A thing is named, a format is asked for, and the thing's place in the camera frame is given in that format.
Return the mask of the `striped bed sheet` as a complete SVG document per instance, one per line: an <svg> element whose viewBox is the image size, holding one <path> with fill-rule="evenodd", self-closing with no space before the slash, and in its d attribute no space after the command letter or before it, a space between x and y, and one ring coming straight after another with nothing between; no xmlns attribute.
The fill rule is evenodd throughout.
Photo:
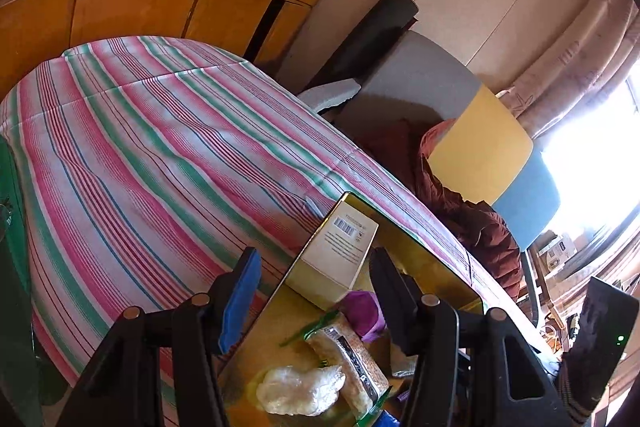
<svg viewBox="0 0 640 427"><path fill-rule="evenodd" d="M1 105L26 198L35 318L70 378L129 305L175 306L262 256L260 311L342 195L381 211L493 303L506 295L431 211L247 61L125 37L44 62Z"/></svg>

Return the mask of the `white cardboard box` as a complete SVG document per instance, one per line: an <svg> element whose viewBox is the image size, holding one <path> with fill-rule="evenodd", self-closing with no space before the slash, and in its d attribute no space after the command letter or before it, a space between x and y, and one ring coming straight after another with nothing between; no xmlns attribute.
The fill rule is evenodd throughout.
<svg viewBox="0 0 640 427"><path fill-rule="evenodd" d="M329 310L355 287L378 224L344 195L312 234L284 283L321 310Z"/></svg>

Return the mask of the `dark red down jacket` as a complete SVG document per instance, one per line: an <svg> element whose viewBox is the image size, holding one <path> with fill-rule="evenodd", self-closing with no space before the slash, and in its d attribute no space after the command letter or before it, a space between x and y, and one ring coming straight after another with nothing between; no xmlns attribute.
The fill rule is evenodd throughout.
<svg viewBox="0 0 640 427"><path fill-rule="evenodd" d="M437 141L453 124L448 119L429 128L403 119L361 135L355 142L416 195L516 300L523 280L521 249L506 221L484 200L470 202L442 185L428 165Z"/></svg>

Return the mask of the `patterned curtain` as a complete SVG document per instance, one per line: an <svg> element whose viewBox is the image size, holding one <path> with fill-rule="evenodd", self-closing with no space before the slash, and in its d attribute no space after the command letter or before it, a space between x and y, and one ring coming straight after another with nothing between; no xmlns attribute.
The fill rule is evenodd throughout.
<svg viewBox="0 0 640 427"><path fill-rule="evenodd" d="M529 138L544 142L563 124L606 101L638 60L637 3L589 0L499 98Z"/></svg>

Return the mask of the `green wrapped rice cracker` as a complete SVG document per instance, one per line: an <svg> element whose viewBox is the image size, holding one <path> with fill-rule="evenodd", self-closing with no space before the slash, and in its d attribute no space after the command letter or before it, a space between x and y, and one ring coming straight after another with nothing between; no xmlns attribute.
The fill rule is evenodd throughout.
<svg viewBox="0 0 640 427"><path fill-rule="evenodd" d="M390 394L390 382L368 348L349 325L345 315L330 311L299 329L281 347L305 341L327 365L338 365L345 374L341 396L356 418L357 426L369 426Z"/></svg>

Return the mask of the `purple snack packet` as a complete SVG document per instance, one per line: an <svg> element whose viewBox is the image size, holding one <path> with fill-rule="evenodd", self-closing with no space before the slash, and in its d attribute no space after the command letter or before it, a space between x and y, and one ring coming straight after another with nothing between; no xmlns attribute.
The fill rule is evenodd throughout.
<svg viewBox="0 0 640 427"><path fill-rule="evenodd" d="M378 298L371 291L349 291L337 309L364 343L372 343L383 335L386 321Z"/></svg>

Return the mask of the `clear white plastic bag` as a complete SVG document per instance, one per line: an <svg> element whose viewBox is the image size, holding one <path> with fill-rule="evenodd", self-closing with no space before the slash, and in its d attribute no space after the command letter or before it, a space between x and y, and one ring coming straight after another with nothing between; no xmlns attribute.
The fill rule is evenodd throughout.
<svg viewBox="0 0 640 427"><path fill-rule="evenodd" d="M269 414L314 417L332 407L345 383L346 375L339 365L309 371L280 366L265 373L256 398Z"/></svg>

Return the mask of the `gold metal tin box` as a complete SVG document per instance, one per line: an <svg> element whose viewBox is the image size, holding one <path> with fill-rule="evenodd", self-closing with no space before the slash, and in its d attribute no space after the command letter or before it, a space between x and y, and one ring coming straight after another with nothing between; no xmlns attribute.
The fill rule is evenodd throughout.
<svg viewBox="0 0 640 427"><path fill-rule="evenodd" d="M375 426L407 384L374 295L382 247L421 294L480 313L480 296L395 222L346 192L311 235L222 371L233 426Z"/></svg>

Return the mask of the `blue Tempo tissue pack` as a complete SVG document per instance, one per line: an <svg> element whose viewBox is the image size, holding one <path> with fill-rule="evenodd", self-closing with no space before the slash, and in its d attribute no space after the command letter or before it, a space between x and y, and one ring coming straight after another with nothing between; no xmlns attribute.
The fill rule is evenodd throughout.
<svg viewBox="0 0 640 427"><path fill-rule="evenodd" d="M372 427L399 427L400 422L397 418L394 418L392 414L387 411L382 411L375 422L372 424Z"/></svg>

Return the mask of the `multicolour fabric chair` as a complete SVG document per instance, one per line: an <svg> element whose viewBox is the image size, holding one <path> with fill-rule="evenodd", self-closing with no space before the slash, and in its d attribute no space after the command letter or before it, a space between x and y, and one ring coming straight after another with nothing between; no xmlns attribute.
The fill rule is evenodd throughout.
<svg viewBox="0 0 640 427"><path fill-rule="evenodd" d="M454 56L409 30L364 75L338 75L299 98L317 113L336 110L335 126L352 139L405 124L435 178L486 202L512 234L518 269L495 279L514 298L536 294L524 254L559 209L559 191L523 126Z"/></svg>

